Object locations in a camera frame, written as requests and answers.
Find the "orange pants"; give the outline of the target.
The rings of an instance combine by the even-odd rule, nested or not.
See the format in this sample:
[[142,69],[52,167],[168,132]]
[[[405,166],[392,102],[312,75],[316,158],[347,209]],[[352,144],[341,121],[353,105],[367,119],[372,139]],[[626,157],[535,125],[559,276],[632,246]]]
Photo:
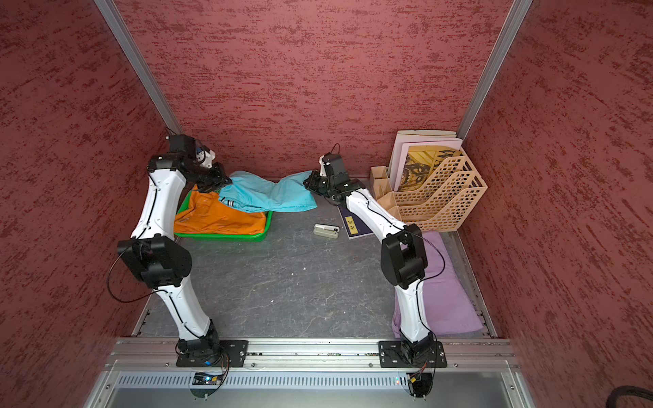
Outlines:
[[193,191],[188,195],[185,209],[175,216],[176,234],[253,236],[265,232],[267,215],[249,214],[228,207],[217,192],[207,194]]

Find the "teal pants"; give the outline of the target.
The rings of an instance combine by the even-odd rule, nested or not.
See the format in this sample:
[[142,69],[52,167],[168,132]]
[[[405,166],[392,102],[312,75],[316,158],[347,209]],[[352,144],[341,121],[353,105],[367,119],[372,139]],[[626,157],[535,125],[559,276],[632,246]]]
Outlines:
[[307,212],[317,208],[316,200],[303,184],[310,175],[311,171],[296,173],[273,182],[236,171],[231,175],[232,183],[220,190],[219,200],[248,214]]

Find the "green plastic basket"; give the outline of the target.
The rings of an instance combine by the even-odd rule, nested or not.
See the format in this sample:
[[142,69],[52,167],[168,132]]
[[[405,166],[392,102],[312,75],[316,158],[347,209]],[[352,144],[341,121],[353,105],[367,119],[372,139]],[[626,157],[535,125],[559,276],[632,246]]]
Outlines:
[[176,236],[198,241],[261,242],[273,212],[242,212],[226,206],[218,193],[188,193],[174,218]]

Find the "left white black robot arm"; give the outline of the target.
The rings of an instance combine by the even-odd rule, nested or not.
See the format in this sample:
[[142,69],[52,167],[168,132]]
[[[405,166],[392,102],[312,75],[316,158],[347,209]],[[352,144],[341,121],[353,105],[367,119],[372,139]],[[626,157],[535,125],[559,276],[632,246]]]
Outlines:
[[182,153],[153,156],[147,168],[148,194],[132,236],[117,244],[118,258],[138,282],[146,284],[168,308],[178,330],[179,367],[213,367],[224,360],[213,321],[192,287],[192,256],[174,237],[180,197],[191,184],[214,192],[231,183],[219,163],[202,163]]

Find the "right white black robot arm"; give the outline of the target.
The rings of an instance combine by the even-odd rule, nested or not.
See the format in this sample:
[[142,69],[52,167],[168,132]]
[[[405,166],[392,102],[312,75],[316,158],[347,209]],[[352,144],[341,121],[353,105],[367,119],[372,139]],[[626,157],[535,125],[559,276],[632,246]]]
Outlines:
[[334,176],[312,171],[304,187],[355,214],[377,236],[381,245],[380,266],[395,288],[401,313],[401,359],[423,365],[433,359],[437,337],[425,321],[423,281],[429,264],[421,229],[405,224],[385,210],[357,180],[337,185]]

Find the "folded purple pants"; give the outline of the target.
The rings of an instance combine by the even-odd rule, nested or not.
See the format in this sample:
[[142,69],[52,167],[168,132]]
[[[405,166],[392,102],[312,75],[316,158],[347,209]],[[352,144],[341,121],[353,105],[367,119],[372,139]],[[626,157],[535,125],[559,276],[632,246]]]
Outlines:
[[428,267],[423,291],[423,322],[442,338],[479,338],[483,323],[464,290],[441,235],[424,234]]

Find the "white stapler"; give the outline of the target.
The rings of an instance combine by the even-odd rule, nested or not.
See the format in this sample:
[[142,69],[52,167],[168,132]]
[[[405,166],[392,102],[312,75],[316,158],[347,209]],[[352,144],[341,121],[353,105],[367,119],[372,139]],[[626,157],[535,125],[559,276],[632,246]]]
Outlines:
[[315,224],[313,232],[316,236],[321,236],[328,239],[338,239],[340,228],[334,225]]

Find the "dark purple notebook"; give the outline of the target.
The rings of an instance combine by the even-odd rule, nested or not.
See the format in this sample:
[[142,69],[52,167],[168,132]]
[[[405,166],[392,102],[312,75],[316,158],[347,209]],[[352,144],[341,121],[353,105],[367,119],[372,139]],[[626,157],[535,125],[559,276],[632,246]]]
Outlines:
[[372,230],[345,206],[338,206],[338,211],[343,221],[345,233],[350,240],[363,236],[373,236]]

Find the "pale pink folder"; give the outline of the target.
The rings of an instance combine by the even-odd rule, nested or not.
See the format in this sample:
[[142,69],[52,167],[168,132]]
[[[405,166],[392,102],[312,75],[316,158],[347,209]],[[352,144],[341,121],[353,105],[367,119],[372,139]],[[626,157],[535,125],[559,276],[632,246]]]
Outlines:
[[400,187],[403,169],[411,147],[445,146],[454,150],[462,147],[463,140],[455,132],[444,130],[400,130],[396,134],[388,175],[391,189]]

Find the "yellow patterned magazine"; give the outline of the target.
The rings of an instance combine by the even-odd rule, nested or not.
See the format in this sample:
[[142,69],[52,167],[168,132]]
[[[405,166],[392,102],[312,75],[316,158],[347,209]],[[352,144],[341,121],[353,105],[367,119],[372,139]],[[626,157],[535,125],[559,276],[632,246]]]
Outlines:
[[441,144],[409,146],[404,164],[401,166],[401,179],[396,190],[416,190],[445,159],[461,155],[462,151],[459,149],[442,146]]

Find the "beige plastic file organizer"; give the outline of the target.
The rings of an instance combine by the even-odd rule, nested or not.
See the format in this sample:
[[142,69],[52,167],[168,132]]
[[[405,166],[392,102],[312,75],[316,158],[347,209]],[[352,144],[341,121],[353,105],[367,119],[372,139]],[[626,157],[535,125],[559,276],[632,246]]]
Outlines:
[[392,216],[422,231],[457,231],[488,189],[466,153],[446,158],[416,190],[390,188],[388,168],[370,170],[372,197]]

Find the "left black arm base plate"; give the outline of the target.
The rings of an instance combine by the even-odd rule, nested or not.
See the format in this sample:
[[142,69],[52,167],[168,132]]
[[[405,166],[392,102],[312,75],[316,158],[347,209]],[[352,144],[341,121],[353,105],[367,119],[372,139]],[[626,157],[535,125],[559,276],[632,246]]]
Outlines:
[[201,367],[203,369],[241,368],[244,366],[248,353],[248,345],[247,340],[220,340],[212,345],[200,340],[191,341],[190,344],[180,340],[176,346],[175,365],[183,368]]

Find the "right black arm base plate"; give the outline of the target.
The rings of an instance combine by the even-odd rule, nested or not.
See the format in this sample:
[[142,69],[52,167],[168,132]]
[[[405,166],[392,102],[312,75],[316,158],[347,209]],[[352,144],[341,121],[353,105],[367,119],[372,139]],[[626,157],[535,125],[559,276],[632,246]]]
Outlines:
[[382,368],[447,368],[442,342],[379,341],[379,361]]

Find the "aluminium front rail frame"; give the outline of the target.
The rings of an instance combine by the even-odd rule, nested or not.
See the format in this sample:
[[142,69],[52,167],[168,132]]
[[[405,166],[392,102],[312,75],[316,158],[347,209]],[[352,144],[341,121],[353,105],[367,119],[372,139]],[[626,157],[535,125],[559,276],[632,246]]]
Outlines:
[[202,400],[221,389],[408,391],[459,373],[496,374],[508,406],[535,405],[507,339],[445,339],[416,363],[401,358],[399,342],[382,339],[252,338],[219,350],[208,362],[183,364],[173,338],[121,338],[86,405],[107,407],[120,389],[181,389]]

